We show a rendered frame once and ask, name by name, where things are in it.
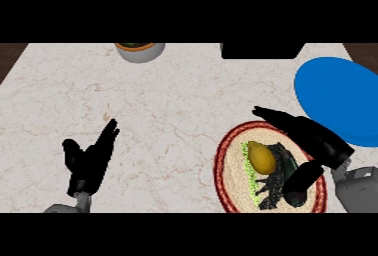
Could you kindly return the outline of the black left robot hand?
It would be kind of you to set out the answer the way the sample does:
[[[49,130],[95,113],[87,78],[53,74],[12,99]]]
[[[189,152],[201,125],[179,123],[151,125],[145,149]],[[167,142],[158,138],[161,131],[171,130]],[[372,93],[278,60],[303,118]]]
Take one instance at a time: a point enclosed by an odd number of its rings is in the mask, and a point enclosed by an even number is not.
[[[71,197],[80,192],[86,192],[89,195],[98,192],[112,157],[118,133],[117,121],[111,119],[96,143],[86,150],[81,149],[74,139],[64,140],[65,166],[71,172],[67,194]]]

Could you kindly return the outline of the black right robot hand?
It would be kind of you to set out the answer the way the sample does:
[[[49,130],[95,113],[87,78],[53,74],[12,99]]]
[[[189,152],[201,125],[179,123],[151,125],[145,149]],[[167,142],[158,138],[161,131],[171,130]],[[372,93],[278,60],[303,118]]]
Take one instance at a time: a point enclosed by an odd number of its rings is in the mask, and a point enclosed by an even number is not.
[[[261,117],[290,137],[313,159],[301,164],[284,183],[285,201],[300,206],[307,200],[307,189],[323,174],[323,166],[337,169],[349,160],[354,149],[341,137],[304,116],[256,107],[253,114]]]

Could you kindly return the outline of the yellow lemon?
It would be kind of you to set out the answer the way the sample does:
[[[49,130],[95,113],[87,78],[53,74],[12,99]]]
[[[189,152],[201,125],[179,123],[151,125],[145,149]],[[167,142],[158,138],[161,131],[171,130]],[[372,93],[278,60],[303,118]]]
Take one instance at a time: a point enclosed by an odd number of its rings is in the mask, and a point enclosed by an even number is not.
[[[267,146],[254,141],[248,142],[248,159],[259,174],[269,175],[275,172],[275,155]]]

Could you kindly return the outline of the blue plate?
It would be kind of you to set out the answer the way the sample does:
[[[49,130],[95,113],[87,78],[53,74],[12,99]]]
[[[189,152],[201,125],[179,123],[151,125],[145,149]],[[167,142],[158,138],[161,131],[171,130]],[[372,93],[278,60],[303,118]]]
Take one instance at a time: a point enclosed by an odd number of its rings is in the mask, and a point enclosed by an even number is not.
[[[378,147],[378,74],[347,59],[319,57],[298,68],[294,89],[310,119],[347,143]]]

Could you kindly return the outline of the round red-rimmed woven placemat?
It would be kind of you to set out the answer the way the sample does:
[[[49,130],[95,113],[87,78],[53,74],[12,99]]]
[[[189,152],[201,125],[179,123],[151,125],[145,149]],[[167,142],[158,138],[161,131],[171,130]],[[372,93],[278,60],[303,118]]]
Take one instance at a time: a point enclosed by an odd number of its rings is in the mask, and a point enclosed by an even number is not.
[[[281,143],[292,153],[298,165],[313,160],[287,134],[266,121],[251,121],[238,125],[225,135],[214,157],[214,183],[225,210],[233,213],[323,213],[328,201],[323,176],[307,190],[307,201],[301,207],[294,208],[285,199],[281,199],[273,209],[260,209],[259,204],[269,196],[269,191],[253,196],[253,191],[259,191],[264,183],[253,182],[251,177],[264,179],[267,175],[253,174],[247,167],[242,144],[250,141],[264,145]]]

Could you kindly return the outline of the black appliance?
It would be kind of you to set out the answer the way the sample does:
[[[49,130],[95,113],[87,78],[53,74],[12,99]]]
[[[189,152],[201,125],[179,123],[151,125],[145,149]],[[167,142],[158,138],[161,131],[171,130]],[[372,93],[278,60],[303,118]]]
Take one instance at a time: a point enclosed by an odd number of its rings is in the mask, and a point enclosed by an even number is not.
[[[303,43],[222,43],[223,59],[294,59]]]

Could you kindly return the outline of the grey pot with orange rim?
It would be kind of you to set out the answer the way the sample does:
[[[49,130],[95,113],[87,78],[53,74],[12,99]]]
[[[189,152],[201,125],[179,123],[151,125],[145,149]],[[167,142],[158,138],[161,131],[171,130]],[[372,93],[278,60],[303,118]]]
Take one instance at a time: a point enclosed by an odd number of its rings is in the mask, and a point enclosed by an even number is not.
[[[140,64],[148,63],[161,55],[165,49],[165,44],[136,43],[133,46],[124,46],[117,43],[115,47],[123,59],[132,63]]]

